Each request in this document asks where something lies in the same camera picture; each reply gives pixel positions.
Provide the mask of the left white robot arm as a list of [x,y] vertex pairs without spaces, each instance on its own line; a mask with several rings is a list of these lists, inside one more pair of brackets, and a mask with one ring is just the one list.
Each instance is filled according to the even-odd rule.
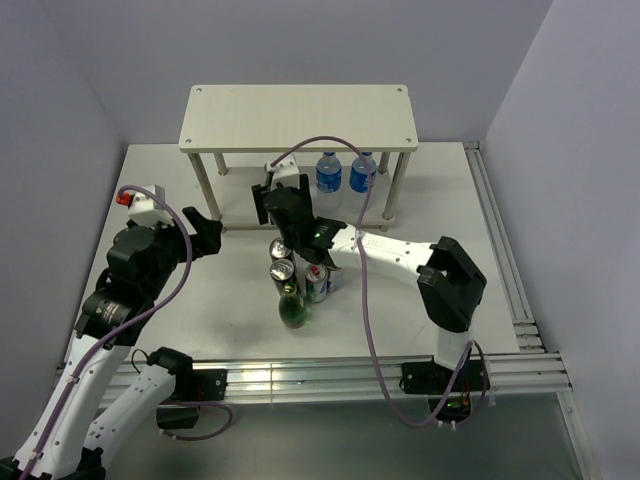
[[125,393],[98,410],[176,267],[220,250],[222,223],[194,207],[182,212],[185,221],[164,212],[150,222],[131,218],[114,237],[107,266],[82,306],[63,374],[31,436],[2,460],[2,478],[102,479],[117,442],[147,412],[165,400],[197,401],[192,358],[161,347]]

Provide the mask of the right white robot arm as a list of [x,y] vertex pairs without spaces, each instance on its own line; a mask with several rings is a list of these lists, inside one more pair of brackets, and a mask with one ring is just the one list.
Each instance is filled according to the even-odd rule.
[[452,390],[468,374],[462,360],[472,344],[470,326],[487,279],[460,243],[442,236],[417,243],[367,233],[312,212],[308,178],[300,186],[251,187],[258,220],[275,225],[289,249],[311,264],[358,269],[416,288],[428,318],[436,325],[433,378]]

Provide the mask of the silver blue energy can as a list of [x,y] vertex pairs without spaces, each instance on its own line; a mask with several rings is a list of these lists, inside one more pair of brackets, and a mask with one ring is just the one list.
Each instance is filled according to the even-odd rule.
[[328,268],[327,288],[329,292],[338,291],[344,282],[344,270],[339,267]]
[[305,270],[306,296],[311,303],[325,300],[328,292],[328,270],[324,265],[310,264]]

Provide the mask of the green glass bottle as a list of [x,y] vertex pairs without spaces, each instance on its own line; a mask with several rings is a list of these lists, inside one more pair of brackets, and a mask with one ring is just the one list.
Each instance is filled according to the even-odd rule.
[[282,323],[290,329],[300,328],[307,321],[311,308],[295,283],[287,282],[284,285],[279,298],[278,312]]

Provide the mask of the black yellow-label can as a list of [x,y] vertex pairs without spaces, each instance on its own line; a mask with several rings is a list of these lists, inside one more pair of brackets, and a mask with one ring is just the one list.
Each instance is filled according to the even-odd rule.
[[282,295],[285,292],[285,287],[287,285],[289,285],[296,293],[299,292],[297,286],[296,267],[291,260],[277,259],[273,261],[269,268],[269,275],[279,295]]
[[269,256],[273,262],[276,262],[278,260],[288,260],[292,263],[295,262],[293,250],[288,248],[280,237],[275,238],[270,243],[268,251]]

